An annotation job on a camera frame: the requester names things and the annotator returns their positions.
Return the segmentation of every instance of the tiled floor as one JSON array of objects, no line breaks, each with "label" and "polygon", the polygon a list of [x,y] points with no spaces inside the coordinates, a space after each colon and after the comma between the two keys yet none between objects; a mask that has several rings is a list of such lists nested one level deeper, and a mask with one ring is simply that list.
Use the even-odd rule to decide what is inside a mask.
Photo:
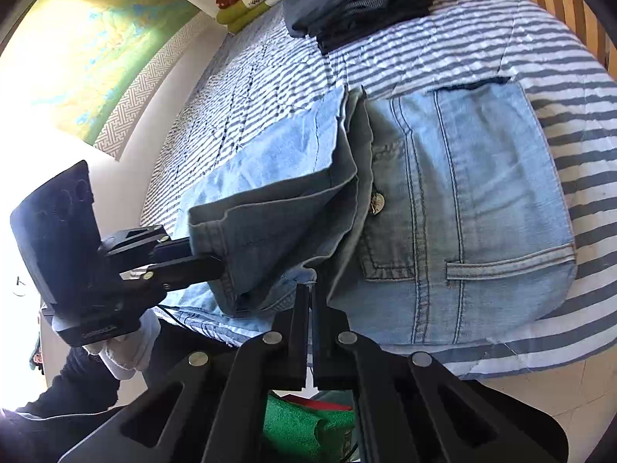
[{"label": "tiled floor", "polygon": [[553,416],[568,436],[568,463],[584,463],[617,412],[617,346],[565,367],[483,383]]}]

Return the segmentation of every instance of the metal bolt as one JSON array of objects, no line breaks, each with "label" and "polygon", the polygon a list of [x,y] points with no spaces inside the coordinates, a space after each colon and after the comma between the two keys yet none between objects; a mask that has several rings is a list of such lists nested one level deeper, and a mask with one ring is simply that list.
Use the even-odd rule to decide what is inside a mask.
[{"label": "metal bolt", "polygon": [[433,363],[433,359],[426,352],[417,352],[411,356],[411,361],[418,367],[428,367]]},{"label": "metal bolt", "polygon": [[208,363],[209,357],[205,352],[193,352],[189,356],[189,363],[194,367],[201,367]]},{"label": "metal bolt", "polygon": [[358,336],[356,333],[351,331],[343,331],[339,334],[339,343],[342,345],[352,345],[356,341],[358,341]]},{"label": "metal bolt", "polygon": [[278,333],[276,331],[270,331],[265,333],[262,339],[266,345],[278,345],[278,343],[283,340],[283,336],[281,335],[281,333]]},{"label": "metal bolt", "polygon": [[377,214],[379,214],[383,210],[385,205],[386,199],[384,198],[384,196],[381,193],[373,193],[370,204],[371,214],[377,216]]}]

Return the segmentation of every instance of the striped bedsheet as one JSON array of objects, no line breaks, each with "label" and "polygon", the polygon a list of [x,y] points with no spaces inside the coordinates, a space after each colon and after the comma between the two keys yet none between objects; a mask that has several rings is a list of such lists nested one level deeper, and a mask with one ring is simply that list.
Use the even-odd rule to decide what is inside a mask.
[{"label": "striped bedsheet", "polygon": [[[617,340],[617,84],[561,22],[528,0],[434,0],[433,13],[322,57],[288,36],[279,6],[223,43],[161,151],[142,223],[173,231],[182,193],[268,125],[332,86],[389,97],[437,84],[511,76],[545,130],[578,247],[567,301],[482,343],[426,349],[465,378],[555,367]],[[196,331],[241,343],[253,331],[177,312]]]}]

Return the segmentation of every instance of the denim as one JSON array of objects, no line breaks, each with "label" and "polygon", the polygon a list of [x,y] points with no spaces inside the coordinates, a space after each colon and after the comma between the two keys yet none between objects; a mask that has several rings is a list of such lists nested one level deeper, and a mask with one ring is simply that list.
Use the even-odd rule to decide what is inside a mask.
[{"label": "denim", "polygon": [[223,327],[267,330],[297,283],[317,283],[382,345],[467,343],[553,311],[576,273],[547,142],[507,78],[370,101],[334,89],[181,209],[175,236],[227,268],[165,303]]},{"label": "denim", "polygon": [[193,252],[220,256],[226,269],[166,304],[201,309],[214,298],[222,314],[247,317],[290,308],[297,283],[315,283],[314,267],[354,223],[358,179],[346,113],[358,99],[332,90],[184,194],[175,237],[189,235]]}]

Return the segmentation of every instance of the hand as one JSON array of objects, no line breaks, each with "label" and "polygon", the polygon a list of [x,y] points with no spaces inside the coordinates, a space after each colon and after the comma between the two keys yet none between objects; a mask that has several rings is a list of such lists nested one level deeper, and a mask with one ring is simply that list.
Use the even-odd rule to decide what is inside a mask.
[{"label": "hand", "polygon": [[152,309],[141,315],[140,323],[140,329],[134,333],[85,345],[84,348],[89,354],[101,357],[116,379],[128,380],[135,371],[147,369],[154,342],[160,333],[160,323]]}]

